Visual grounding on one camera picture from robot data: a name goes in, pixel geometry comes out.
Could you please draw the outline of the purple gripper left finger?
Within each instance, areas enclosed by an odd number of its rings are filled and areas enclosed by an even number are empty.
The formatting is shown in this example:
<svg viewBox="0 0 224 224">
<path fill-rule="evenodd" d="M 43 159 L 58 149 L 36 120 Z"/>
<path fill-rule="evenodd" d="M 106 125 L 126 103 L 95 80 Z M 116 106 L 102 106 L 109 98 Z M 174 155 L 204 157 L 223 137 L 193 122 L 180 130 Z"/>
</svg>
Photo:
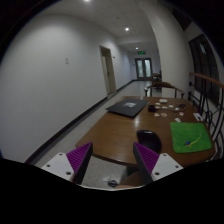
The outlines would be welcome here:
<svg viewBox="0 0 224 224">
<path fill-rule="evenodd" d="M 84 144 L 69 153 L 59 152 L 42 169 L 80 185 L 93 152 L 93 143 Z"/>
</svg>

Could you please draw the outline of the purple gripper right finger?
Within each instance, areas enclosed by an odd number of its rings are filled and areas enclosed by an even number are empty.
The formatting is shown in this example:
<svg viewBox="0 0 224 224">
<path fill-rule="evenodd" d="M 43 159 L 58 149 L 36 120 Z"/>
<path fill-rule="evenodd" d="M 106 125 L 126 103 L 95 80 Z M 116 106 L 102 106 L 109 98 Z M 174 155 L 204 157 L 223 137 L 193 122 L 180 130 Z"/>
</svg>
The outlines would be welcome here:
<svg viewBox="0 0 224 224">
<path fill-rule="evenodd" d="M 182 166 L 167 153 L 158 154 L 139 143 L 133 144 L 133 154 L 145 184 L 157 181 L 182 169 Z"/>
</svg>

